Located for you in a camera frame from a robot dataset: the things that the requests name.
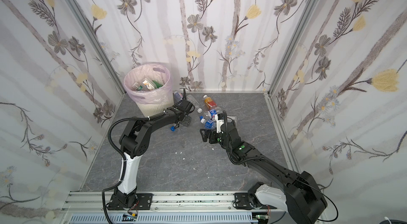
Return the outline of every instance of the marble floor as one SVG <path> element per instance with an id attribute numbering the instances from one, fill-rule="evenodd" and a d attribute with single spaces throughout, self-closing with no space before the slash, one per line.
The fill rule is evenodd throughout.
<path id="1" fill-rule="evenodd" d="M 204 93 L 193 93 L 203 103 Z M 262 154 L 287 166 L 270 113 L 262 93 L 209 93 L 228 115 L 237 117 L 237 129 L 242 140 L 260 149 Z M 137 105 L 125 95 L 115 120 L 142 117 Z M 175 132 L 170 125 L 151 135 L 150 146 L 140 161 L 137 174 L 138 191 L 240 191 L 248 190 L 257 181 L 269 182 L 256 171 L 228 160 L 218 144 L 202 142 L 197 112 L 191 115 L 189 127 L 180 126 Z M 117 125 L 113 141 L 118 144 L 127 122 Z M 119 179 L 120 155 L 103 141 L 82 191 L 101 191 Z"/>

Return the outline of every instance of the robotic arm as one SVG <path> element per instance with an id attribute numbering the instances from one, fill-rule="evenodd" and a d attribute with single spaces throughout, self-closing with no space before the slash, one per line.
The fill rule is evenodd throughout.
<path id="1" fill-rule="evenodd" d="M 135 179 L 140 158 L 149 146 L 151 133 L 170 124 L 176 124 L 175 128 L 180 124 L 188 126 L 191 122 L 189 114 L 193 111 L 191 111 L 192 107 L 193 105 L 186 100 L 184 90 L 184 98 L 174 106 L 167 108 L 161 115 L 151 119 L 127 118 L 112 125 L 108 138 L 114 125 L 122 121 L 129 121 L 119 140 L 120 150 L 114 146 L 126 158 L 126 160 L 123 158 L 121 171 L 123 173 L 125 166 L 125 173 L 122 174 L 122 181 L 118 185 L 108 188 L 114 188 L 114 193 L 110 202 L 104 203 L 104 208 L 106 206 L 109 210 L 129 209 L 138 202 Z M 273 193 L 271 192 L 273 190 L 269 190 L 268 185 L 258 182 L 249 190 L 250 208 L 240 209 L 259 209 L 262 205 L 271 205 L 287 211 L 299 224 L 315 223 L 327 207 L 327 202 L 314 178 L 305 171 L 299 174 L 278 165 L 263 156 L 254 146 L 241 140 L 234 123 L 227 123 L 226 111 L 218 114 L 215 120 L 217 120 L 217 130 L 201 129 L 202 140 L 209 141 L 210 144 L 220 144 L 223 149 L 226 149 L 233 164 L 244 165 L 256 170 L 268 180 L 273 181 L 281 190 L 281 193 Z"/>

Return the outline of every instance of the baseboard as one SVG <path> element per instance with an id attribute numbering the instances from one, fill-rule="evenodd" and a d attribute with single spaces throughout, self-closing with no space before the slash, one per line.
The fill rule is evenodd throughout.
<path id="1" fill-rule="evenodd" d="M 116 105 L 116 108 L 117 108 L 117 109 L 120 107 L 120 104 L 122 104 L 122 101 L 123 101 L 125 95 L 126 95 L 126 94 L 123 94 L 122 98 L 121 98 L 120 101 L 119 101 L 119 104 Z M 112 116 L 112 118 L 110 119 L 108 128 L 110 128 L 110 126 L 113 124 L 114 118 L 116 117 L 116 113 L 115 113 L 114 116 Z M 93 167 L 93 163 L 94 163 L 94 161 L 95 161 L 95 159 L 96 159 L 96 156 L 98 156 L 100 147 L 102 146 L 103 141 L 105 140 L 105 138 L 106 138 L 106 136 L 107 136 L 107 131 L 108 131 L 108 130 L 105 131 L 105 133 L 104 133 L 104 135 L 103 135 L 103 138 L 102 138 L 102 140 L 100 141 L 100 143 L 99 143 L 99 145 L 98 145 L 98 150 L 96 151 L 96 154 L 93 156 L 92 163 L 90 164 L 89 169 L 88 169 L 88 171 L 86 172 L 85 178 L 84 178 L 84 180 L 82 181 L 81 186 L 79 187 L 79 191 L 81 191 L 82 188 L 83 188 L 83 186 L 85 185 L 85 181 L 86 181 L 86 179 L 88 178 L 89 172 L 90 172 L 90 170 L 91 170 L 92 167 Z"/>
<path id="2" fill-rule="evenodd" d="M 298 161 L 295 158 L 294 151 L 289 142 L 289 138 L 287 136 L 284 125 L 282 124 L 281 120 L 278 118 L 277 108 L 267 93 L 264 94 L 264 98 L 266 99 L 267 107 L 269 108 L 270 116 L 272 117 L 273 126 L 276 129 L 277 137 L 280 142 L 281 149 L 284 154 L 287 166 L 289 169 L 296 171 L 298 173 L 301 173 L 300 166 L 298 165 Z"/>

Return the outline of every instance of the floral wallpaper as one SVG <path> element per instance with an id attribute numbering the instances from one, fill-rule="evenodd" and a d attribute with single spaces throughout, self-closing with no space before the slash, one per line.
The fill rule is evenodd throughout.
<path id="1" fill-rule="evenodd" d="M 53 223 L 122 95 L 64 0 L 1 0 L 0 11 L 0 220 Z"/>
<path id="2" fill-rule="evenodd" d="M 173 89 L 266 91 L 307 0 L 77 0 L 123 79 L 159 62 Z"/>
<path id="3" fill-rule="evenodd" d="M 335 223 L 407 220 L 406 20 L 407 0 L 320 0 L 272 93 Z"/>

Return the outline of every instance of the white trash can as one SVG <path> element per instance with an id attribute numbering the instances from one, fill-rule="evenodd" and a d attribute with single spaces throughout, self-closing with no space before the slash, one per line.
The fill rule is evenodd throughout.
<path id="1" fill-rule="evenodd" d="M 163 86 L 151 91 L 133 90 L 132 85 L 135 82 L 140 84 L 145 77 L 155 80 Z M 157 115 L 163 109 L 174 105 L 170 71 L 161 64 L 145 64 L 130 70 L 125 76 L 124 87 L 145 117 Z"/>

